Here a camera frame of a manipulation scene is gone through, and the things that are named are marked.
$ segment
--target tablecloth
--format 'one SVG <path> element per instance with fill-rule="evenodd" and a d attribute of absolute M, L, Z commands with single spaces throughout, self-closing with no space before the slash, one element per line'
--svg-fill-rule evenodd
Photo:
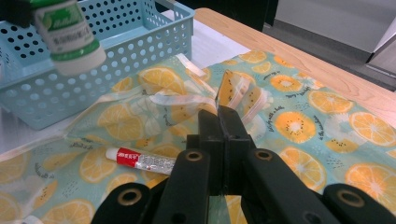
<path fill-rule="evenodd" d="M 364 190 L 396 215 L 396 132 L 356 102 L 264 51 L 197 69 L 171 57 L 129 76 L 61 135 L 0 155 L 0 220 L 90 223 L 116 186 L 154 186 L 166 175 L 117 165 L 108 147 L 176 157 L 201 109 L 235 109 L 257 147 L 278 153 L 319 193 Z M 240 197 L 211 197 L 209 223 L 246 222 Z"/>

